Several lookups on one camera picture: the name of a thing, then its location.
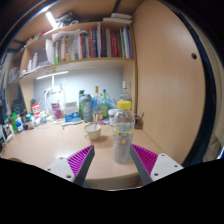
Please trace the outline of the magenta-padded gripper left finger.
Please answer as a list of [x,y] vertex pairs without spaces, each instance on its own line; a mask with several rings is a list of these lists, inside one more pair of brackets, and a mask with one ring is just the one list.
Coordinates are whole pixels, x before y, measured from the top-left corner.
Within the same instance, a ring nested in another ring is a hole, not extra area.
[[70,155],[68,158],[59,157],[48,166],[47,171],[78,186],[82,186],[94,156],[94,146],[90,145]]

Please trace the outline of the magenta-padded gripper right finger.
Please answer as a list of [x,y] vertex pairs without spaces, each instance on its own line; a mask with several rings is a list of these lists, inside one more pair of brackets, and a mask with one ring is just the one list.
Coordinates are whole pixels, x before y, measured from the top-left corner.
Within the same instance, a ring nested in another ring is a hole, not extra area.
[[165,153],[159,155],[132,144],[130,155],[137,167],[143,185],[150,184],[182,169],[182,166]]

